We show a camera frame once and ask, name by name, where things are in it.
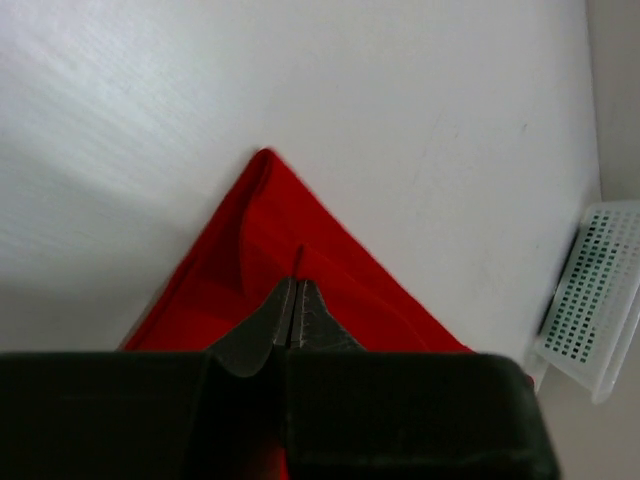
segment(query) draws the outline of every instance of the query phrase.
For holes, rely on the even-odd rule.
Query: table surface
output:
[[[0,2],[0,349],[108,349],[271,145],[520,360],[599,197],[583,0]]]

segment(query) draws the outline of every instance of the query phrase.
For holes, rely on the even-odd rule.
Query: red cloth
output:
[[[285,276],[314,280],[372,351],[469,351],[354,240],[271,150],[258,152],[126,350],[199,350]]]

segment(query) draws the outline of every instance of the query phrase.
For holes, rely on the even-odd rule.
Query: perforated basket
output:
[[[640,202],[587,211],[536,352],[607,399],[640,317]]]

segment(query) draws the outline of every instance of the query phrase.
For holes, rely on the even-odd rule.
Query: folded red cloth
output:
[[[285,276],[314,280],[329,311],[367,350],[469,351],[271,150],[249,162],[125,349],[204,349]]]

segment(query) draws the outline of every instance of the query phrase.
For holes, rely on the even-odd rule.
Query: basket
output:
[[[640,202],[590,207],[535,351],[606,400],[640,317]]]

